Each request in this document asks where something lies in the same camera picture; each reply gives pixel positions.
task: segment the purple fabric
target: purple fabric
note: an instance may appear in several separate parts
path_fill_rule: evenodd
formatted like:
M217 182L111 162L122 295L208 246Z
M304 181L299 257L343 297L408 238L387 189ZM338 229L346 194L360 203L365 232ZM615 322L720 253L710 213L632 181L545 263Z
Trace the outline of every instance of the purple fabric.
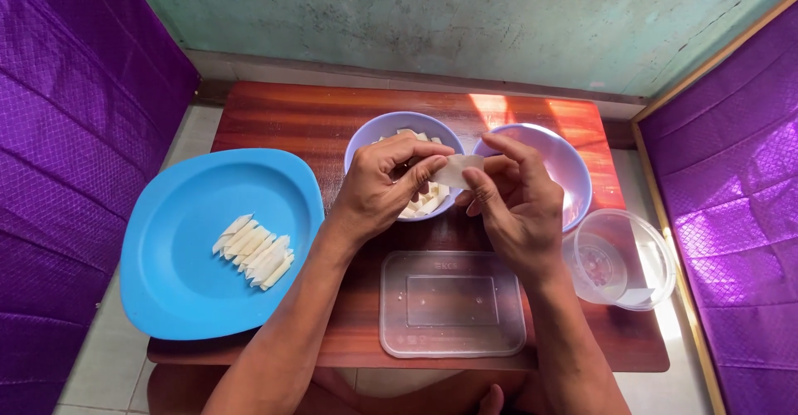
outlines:
M0 0L0 413L51 413L198 75L144 0Z
M730 415L798 407L798 4L640 123Z

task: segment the left hand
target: left hand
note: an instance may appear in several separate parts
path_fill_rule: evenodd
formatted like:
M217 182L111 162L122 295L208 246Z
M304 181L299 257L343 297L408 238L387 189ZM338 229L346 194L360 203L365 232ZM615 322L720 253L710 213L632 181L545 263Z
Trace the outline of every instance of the left hand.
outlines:
M418 189L446 165L448 155L454 155L451 146L421 141L411 133L358 148L326 222L359 248L396 221ZM414 156L424 159L394 183L391 171Z

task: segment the purple bowl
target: purple bowl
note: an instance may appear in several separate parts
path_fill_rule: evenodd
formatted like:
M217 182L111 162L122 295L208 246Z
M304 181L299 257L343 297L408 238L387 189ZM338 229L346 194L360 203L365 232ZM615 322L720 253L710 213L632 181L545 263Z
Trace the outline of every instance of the purple bowl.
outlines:
M503 134L524 145L533 146L543 157L549 175L565 191L563 202L563 232L577 226L587 215L593 198L593 184L587 166L579 153L565 139L552 130L533 124L497 126L491 133ZM472 155L493 156L499 152L480 139Z
M409 128L416 133L426 133L430 138L441 138L442 144L451 146L457 154L465 155L463 144L460 143L454 131L449 130L448 126L438 120L417 112L390 112L371 119L355 132L352 139L350 139L349 145L346 146L344 173L349 171L355 150L379 140L381 136L385 138L393 136L397 133L397 130L402 128ZM398 218L397 220L399 222L419 222L439 215L454 205L454 198L461 192L461 189L450 189L450 194L444 199L444 202L433 212L423 217Z

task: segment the green wall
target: green wall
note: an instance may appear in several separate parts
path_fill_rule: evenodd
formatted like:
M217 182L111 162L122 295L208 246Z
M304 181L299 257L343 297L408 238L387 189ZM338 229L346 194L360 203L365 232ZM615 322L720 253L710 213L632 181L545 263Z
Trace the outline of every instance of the green wall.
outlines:
M652 96L778 0L147 0L182 47Z

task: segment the wooden table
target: wooden table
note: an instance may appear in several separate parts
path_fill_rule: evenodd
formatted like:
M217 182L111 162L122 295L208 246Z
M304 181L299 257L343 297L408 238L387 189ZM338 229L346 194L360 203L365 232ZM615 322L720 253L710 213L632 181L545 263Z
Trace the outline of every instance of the wooden table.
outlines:
M324 86L238 82L227 98L212 151L270 147L304 159L313 169L325 210L343 180L343 152L366 121L392 111L429 114L449 126L466 152L495 126L529 122L557 132L591 172L593 203L624 209L599 112L569 100L499 95L443 94ZM456 249L491 251L480 217L452 208L424 222L395 223L368 242L352 261L325 332L319 366L358 368L531 369L536 367L532 316L524 298L527 344L508 358L396 359L378 338L379 281L391 251ZM613 371L662 372L667 352L653 311L633 312L582 301L591 329ZM151 339L148 357L160 363L230 364L253 331L203 341Z

